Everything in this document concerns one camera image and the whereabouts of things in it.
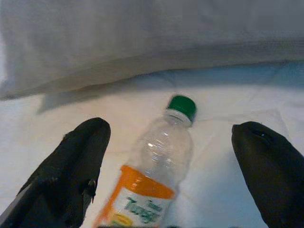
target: clear plastic bottle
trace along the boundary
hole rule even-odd
[[[98,226],[158,227],[191,158],[192,125],[196,106],[187,97],[174,96],[163,118],[152,122],[136,142],[132,155],[108,203],[96,220]]]

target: bottle label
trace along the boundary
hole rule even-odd
[[[174,191],[129,166],[121,170],[116,188],[94,227],[158,227]]]

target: white label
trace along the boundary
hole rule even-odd
[[[123,188],[113,204],[109,225],[157,227],[169,203],[170,199],[142,196]]]

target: bottle cap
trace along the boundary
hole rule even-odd
[[[178,111],[184,114],[190,123],[193,123],[196,114],[196,105],[190,98],[176,95],[171,99],[167,110]]]

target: pillow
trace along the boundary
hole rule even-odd
[[[2,0],[2,98],[139,74],[304,59],[289,0]]]

